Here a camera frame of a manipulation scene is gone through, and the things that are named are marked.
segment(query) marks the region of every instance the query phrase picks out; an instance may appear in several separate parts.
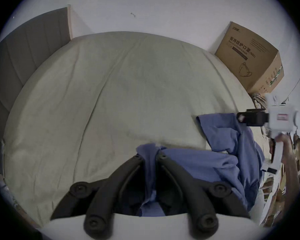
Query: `white bedsheet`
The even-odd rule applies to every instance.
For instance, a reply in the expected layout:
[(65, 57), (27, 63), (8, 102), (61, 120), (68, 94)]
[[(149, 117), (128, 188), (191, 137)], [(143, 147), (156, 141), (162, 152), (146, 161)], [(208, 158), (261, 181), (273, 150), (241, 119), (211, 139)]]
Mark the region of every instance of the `white bedsheet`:
[[(74, 38), (31, 76), (5, 129), (5, 181), (40, 225), (78, 181), (107, 178), (148, 142), (209, 150), (196, 115), (253, 108), (214, 55), (162, 36)], [(259, 127), (255, 141), (268, 154)]]

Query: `cable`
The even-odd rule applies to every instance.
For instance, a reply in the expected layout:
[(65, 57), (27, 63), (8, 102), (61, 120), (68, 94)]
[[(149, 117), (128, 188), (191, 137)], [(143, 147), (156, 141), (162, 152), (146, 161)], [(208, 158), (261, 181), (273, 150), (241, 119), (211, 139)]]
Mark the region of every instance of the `cable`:
[[(299, 78), (298, 82), (296, 83), (296, 85), (293, 87), (292, 91), (289, 93), (289, 95), (293, 92), (294, 88), (296, 88), (296, 86), (298, 85), (299, 81), (300, 81), (300, 78)], [(289, 98), (289, 95), (287, 96), (287, 98), (283, 102), (281, 102), (281, 104), (284, 103), (284, 102), (286, 102), (286, 100)]]

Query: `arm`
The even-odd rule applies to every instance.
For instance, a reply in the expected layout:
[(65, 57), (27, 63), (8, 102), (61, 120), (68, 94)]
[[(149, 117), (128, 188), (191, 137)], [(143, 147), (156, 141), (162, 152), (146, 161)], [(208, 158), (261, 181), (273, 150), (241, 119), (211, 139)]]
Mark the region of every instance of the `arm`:
[(283, 142), (282, 163), (284, 164), (286, 171), (286, 198), (284, 202), (284, 214), (286, 214), (299, 193), (300, 184), (298, 170), (289, 137), (281, 134), (275, 140), (276, 142)]

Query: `gray upholstered headboard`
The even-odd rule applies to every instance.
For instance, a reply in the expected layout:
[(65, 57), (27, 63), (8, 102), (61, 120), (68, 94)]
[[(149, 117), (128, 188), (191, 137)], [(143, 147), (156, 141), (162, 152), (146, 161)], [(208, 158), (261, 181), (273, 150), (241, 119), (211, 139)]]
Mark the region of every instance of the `gray upholstered headboard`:
[(71, 39), (70, 6), (41, 14), (0, 42), (0, 140), (9, 112), (34, 71)]

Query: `cardboard box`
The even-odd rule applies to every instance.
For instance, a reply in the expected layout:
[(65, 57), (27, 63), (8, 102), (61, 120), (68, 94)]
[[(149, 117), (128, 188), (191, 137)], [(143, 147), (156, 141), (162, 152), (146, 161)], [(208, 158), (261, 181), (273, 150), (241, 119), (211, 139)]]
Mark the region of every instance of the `cardboard box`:
[(270, 93), (284, 76), (279, 51), (251, 30), (231, 22), (216, 56), (247, 93)]

